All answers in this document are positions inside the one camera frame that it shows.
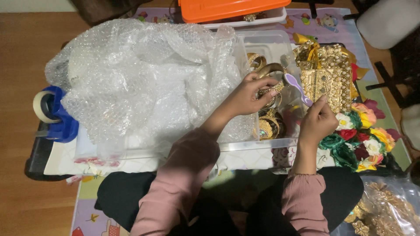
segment purple brush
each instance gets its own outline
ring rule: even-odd
[[[297,88],[297,89],[299,90],[299,92],[300,92],[300,94],[301,94],[300,99],[302,100],[302,102],[303,102],[305,105],[307,105],[308,107],[311,107],[311,106],[312,106],[312,104],[313,104],[314,102],[313,102],[313,101],[311,101],[311,99],[309,99],[309,98],[305,95],[305,93],[303,92],[302,87],[301,87],[301,86],[297,83],[296,78],[295,78],[293,75],[288,74],[288,73],[286,73],[286,74],[284,75],[284,78],[286,79],[286,82],[287,82],[288,84],[292,85],[293,87],[295,87],[295,88]]]

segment orange container lid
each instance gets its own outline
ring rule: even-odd
[[[178,0],[187,23],[214,21],[281,8],[291,0]]]

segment pink sleeve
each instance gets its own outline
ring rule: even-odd
[[[139,201],[140,210],[130,235],[167,235],[180,223],[180,217],[188,219],[219,155],[217,142],[200,128],[175,142],[168,161],[157,170],[149,192]]]
[[[290,175],[284,182],[282,213],[301,236],[329,235],[320,197],[324,190],[324,177],[318,174]]]

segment masking tape roll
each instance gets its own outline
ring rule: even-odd
[[[52,94],[52,95],[54,95],[54,92],[52,92],[52,91],[41,91],[41,92],[39,92],[39,93],[37,93],[37,94],[35,95],[35,97],[34,97],[34,102],[32,103],[32,105],[33,105],[33,107],[34,107],[34,112],[35,112],[35,114],[37,115],[37,117],[38,117],[41,121],[43,121],[43,122],[45,122],[45,123],[47,123],[47,124],[51,124],[51,123],[58,123],[58,122],[60,122],[60,121],[61,121],[60,119],[53,120],[53,119],[51,119],[51,118],[48,118],[48,117],[44,114],[44,112],[42,111],[42,108],[41,108],[41,101],[42,101],[42,98],[43,98],[45,95],[47,95],[47,94]]]

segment black pants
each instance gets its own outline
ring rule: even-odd
[[[363,182],[347,168],[324,167],[318,174],[325,180],[321,202],[331,232],[361,199]],[[249,209],[247,235],[297,235],[281,213],[281,195],[286,177],[280,175],[274,185],[260,193],[257,202]],[[139,211],[139,200],[149,191],[154,178],[155,175],[149,172],[111,173],[99,186],[95,208],[130,231]],[[187,227],[184,221],[172,229],[170,235],[240,235],[227,209],[215,200],[197,200],[189,220],[196,216],[199,218],[193,226]]]

